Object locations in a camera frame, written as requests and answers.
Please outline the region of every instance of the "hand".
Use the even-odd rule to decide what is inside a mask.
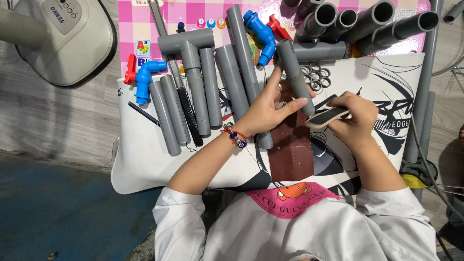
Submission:
[[[248,136],[269,131],[308,103],[307,98],[293,100],[291,97],[295,95],[285,81],[282,81],[282,89],[278,87],[282,71],[282,64],[277,62],[266,87],[256,97],[245,115],[234,125],[234,129]],[[307,88],[311,98],[316,97],[311,88],[309,86]],[[276,110],[276,106],[283,101],[288,103]]]
[[[344,106],[350,111],[351,119],[334,120],[328,127],[353,153],[362,151],[366,145],[376,144],[371,132],[379,109],[371,101],[346,91],[327,103],[328,106]]]

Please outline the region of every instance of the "beaded bracelet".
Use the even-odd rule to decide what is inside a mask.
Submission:
[[[252,140],[253,137],[248,138],[247,136],[241,134],[238,131],[233,131],[232,125],[233,123],[231,122],[224,124],[224,129],[221,130],[221,132],[224,131],[229,133],[229,137],[232,139],[232,143],[235,143],[239,148],[243,149],[244,147],[246,147],[246,140]],[[242,136],[245,140],[242,141],[239,137],[237,137],[237,134]]]

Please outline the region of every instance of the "pvc pipe ring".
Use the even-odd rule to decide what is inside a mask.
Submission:
[[[321,68],[320,69],[322,77],[329,77],[330,76],[330,70],[327,68]]]
[[[322,84],[320,81],[311,81],[309,86],[313,91],[319,91],[322,88]]]
[[[328,77],[322,77],[320,82],[322,88],[328,88],[332,84],[332,81]]]
[[[318,62],[312,62],[309,65],[313,71],[320,71],[321,70],[321,65]]]
[[[311,73],[312,71],[313,71],[313,69],[312,69],[311,66],[309,66],[309,65],[302,65],[302,66],[300,67],[300,72],[301,72],[301,73],[309,74],[309,73]]]
[[[311,75],[309,75],[309,74],[307,74],[307,73],[304,73],[304,74],[303,74],[303,77],[304,77],[304,82],[305,82],[306,84],[309,84],[309,83],[313,80],[313,78],[311,77]]]
[[[319,71],[313,71],[309,74],[311,79],[314,81],[320,81],[322,78],[322,74]]]

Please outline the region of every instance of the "fingernail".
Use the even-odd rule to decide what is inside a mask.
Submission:
[[[308,98],[299,98],[296,103],[298,103],[299,107],[303,107],[308,103]]]

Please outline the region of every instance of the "sleeve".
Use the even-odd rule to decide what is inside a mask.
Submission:
[[[408,249],[417,260],[438,260],[435,229],[409,188],[389,192],[361,189],[356,195],[356,208],[396,243],[392,247],[395,251]]]
[[[204,211],[201,195],[163,188],[153,209],[155,260],[201,260],[206,240],[205,225],[200,217]]]

